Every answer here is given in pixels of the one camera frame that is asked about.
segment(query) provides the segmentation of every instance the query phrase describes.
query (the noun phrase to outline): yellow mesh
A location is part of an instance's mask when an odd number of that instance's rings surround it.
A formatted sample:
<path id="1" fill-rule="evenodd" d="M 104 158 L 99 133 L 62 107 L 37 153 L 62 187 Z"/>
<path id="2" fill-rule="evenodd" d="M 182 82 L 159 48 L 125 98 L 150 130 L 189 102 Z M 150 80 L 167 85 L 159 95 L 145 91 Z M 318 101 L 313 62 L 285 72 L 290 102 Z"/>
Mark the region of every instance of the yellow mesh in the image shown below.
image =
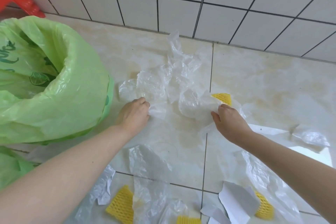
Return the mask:
<path id="1" fill-rule="evenodd" d="M 176 224 L 201 224 L 201 219 L 180 215 L 177 217 Z"/>
<path id="2" fill-rule="evenodd" d="M 230 94 L 227 94 L 227 93 L 216 93 L 216 94 L 212 94 L 212 96 L 213 96 L 214 98 L 219 99 L 219 100 L 222 101 L 224 104 L 227 104 L 227 105 L 229 105 L 229 106 L 232 105 Z"/>
<path id="3" fill-rule="evenodd" d="M 256 212 L 255 216 L 263 220 L 272 220 L 274 218 L 273 206 L 267 201 L 267 199 L 262 194 L 260 194 L 257 191 L 255 191 L 255 194 L 260 199 L 260 207 Z"/>
<path id="4" fill-rule="evenodd" d="M 123 224 L 132 224 L 134 214 L 132 203 L 133 193 L 129 190 L 128 185 L 125 185 L 118 191 L 105 211 Z"/>

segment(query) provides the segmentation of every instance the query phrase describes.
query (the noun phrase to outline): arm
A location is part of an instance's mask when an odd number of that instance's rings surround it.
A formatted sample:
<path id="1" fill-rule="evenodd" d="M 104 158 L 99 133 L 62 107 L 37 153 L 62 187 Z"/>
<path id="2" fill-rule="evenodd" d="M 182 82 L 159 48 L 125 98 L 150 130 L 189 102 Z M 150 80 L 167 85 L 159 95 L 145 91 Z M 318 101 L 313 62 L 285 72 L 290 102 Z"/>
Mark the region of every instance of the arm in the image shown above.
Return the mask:
<path id="1" fill-rule="evenodd" d="M 250 152 L 330 223 L 336 220 L 336 170 L 254 133 L 237 110 L 221 105 L 212 112 L 218 131 Z"/>
<path id="2" fill-rule="evenodd" d="M 62 223 L 143 127 L 149 103 L 126 104 L 116 125 L 48 160 L 0 192 L 2 223 Z"/>

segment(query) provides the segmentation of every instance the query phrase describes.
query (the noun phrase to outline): tiled floor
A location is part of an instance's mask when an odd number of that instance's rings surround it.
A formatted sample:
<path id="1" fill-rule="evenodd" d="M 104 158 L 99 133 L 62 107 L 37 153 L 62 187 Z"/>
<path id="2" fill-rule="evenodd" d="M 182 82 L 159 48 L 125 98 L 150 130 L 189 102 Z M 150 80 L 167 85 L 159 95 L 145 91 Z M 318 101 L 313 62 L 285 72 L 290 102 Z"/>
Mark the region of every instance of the tiled floor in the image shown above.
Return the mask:
<path id="1" fill-rule="evenodd" d="M 110 115 L 95 129 L 98 133 L 109 126 L 122 106 L 117 85 L 135 78 L 143 69 L 164 64 L 169 46 L 166 35 L 116 27 L 79 19 L 47 15 L 48 19 L 65 23 L 79 32 L 101 57 L 105 67 L 115 80 L 115 93 Z M 317 124 L 336 146 L 336 69 L 334 64 L 310 61 L 181 38 L 186 53 L 198 53 L 204 57 L 197 82 L 211 93 L 230 93 L 250 115 L 251 124 L 289 131 L 299 123 Z M 288 141 L 289 133 L 275 140 Z M 116 173 L 111 195 L 124 184 L 133 188 L 129 175 L 127 148 L 137 144 L 149 144 L 173 169 L 171 188 L 173 197 L 185 201 L 190 215 L 200 216 L 201 205 L 221 207 L 218 193 L 223 179 L 243 175 L 239 166 L 230 158 L 240 150 L 218 133 L 207 137 L 197 136 L 192 119 L 182 116 L 173 104 L 165 120 L 151 119 L 148 126 L 130 141 L 111 161 Z M 71 145 L 60 146 L 65 149 Z M 336 161 L 334 151 L 326 151 L 322 158 L 332 165 Z M 298 195 L 291 193 L 305 223 L 326 223 Z M 94 223 L 111 223 L 112 218 L 95 206 Z M 253 218 L 250 223 L 264 223 Z"/>

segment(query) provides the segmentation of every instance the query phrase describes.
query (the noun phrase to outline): green trash bag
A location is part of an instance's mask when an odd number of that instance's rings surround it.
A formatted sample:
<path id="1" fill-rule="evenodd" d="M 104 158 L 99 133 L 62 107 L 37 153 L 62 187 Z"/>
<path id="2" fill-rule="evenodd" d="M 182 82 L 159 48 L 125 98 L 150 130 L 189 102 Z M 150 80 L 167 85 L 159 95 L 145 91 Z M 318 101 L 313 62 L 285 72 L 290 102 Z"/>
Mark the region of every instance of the green trash bag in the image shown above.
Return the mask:
<path id="1" fill-rule="evenodd" d="M 0 190 L 33 169 L 34 165 L 31 162 L 0 146 Z"/>
<path id="2" fill-rule="evenodd" d="M 69 26 L 0 22 L 0 145 L 81 136 L 107 116 L 112 94 L 99 56 Z"/>

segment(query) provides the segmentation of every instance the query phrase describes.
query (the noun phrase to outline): tiled wall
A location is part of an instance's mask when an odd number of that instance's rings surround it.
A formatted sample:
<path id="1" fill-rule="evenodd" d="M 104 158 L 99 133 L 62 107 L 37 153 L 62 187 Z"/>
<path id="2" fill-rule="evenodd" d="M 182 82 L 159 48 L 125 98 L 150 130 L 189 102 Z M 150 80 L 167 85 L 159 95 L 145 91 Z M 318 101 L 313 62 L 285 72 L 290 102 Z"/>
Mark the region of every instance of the tiled wall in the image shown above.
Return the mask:
<path id="1" fill-rule="evenodd" d="M 48 13 L 336 62 L 336 0 L 35 0 Z"/>

